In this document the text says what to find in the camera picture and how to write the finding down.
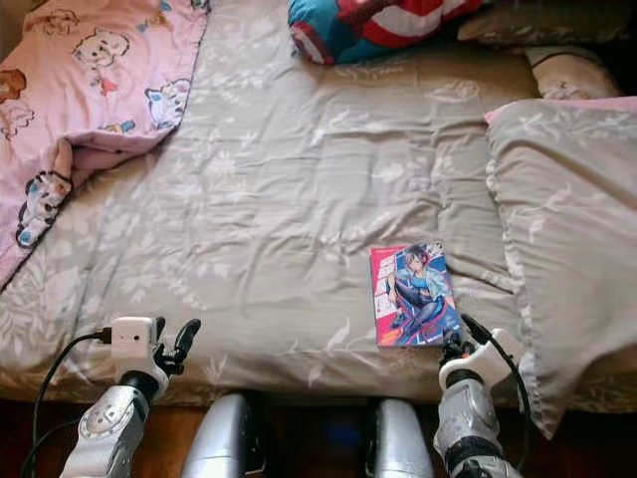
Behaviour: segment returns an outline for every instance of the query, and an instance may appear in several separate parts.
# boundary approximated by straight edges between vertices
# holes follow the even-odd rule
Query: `cartoon print blanket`
[[[93,172],[181,121],[207,0],[50,0],[0,64],[0,288]]]

